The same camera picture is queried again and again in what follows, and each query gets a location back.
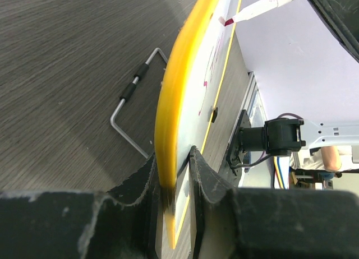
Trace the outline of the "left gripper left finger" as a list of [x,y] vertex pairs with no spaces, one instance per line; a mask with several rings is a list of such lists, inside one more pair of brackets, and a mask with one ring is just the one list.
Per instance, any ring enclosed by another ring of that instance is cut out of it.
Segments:
[[162,225],[154,156],[108,192],[1,192],[2,258],[160,258]]

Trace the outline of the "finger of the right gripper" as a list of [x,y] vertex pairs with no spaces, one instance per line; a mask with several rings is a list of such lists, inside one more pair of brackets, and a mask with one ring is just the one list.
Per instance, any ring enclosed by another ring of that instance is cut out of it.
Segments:
[[358,0],[308,0],[340,45],[358,60]]

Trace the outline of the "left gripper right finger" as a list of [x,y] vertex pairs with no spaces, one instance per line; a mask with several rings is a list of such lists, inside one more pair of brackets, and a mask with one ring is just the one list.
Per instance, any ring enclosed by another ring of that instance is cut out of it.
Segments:
[[357,258],[358,197],[238,188],[192,147],[191,258]]

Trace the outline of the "white marker with magenta cap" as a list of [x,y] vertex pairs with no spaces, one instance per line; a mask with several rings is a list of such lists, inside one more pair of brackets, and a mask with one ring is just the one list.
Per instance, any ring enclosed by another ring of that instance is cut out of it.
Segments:
[[259,0],[245,8],[239,13],[229,18],[224,26],[229,26],[240,21],[247,21],[259,15],[262,15],[270,10],[284,6],[294,0]]

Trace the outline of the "whiteboard with orange frame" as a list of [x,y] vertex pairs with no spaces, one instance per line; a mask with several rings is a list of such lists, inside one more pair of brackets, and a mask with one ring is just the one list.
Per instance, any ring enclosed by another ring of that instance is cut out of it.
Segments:
[[168,245],[175,248],[189,202],[188,156],[203,150],[234,36],[225,22],[242,0],[197,0],[174,42],[159,94],[154,147]]

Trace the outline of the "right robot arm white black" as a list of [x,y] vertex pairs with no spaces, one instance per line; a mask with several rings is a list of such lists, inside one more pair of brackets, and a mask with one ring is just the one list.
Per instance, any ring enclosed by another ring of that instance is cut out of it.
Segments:
[[[223,26],[252,19],[293,1],[259,0],[225,20]],[[358,60],[358,39],[349,29],[353,21],[348,19],[348,16],[354,14],[354,9],[344,5],[344,0],[308,1],[339,44],[354,60]],[[358,0],[349,0],[351,5],[357,2]],[[243,110],[227,150],[226,161],[232,171],[250,167],[242,163],[243,155],[250,151],[262,151],[266,154],[257,161],[261,163],[274,156],[290,156],[302,149],[317,150],[324,146],[358,143],[358,123],[312,122],[301,117],[290,119],[284,113],[276,119],[266,121],[262,127],[249,127],[243,125],[242,120],[246,115]]]

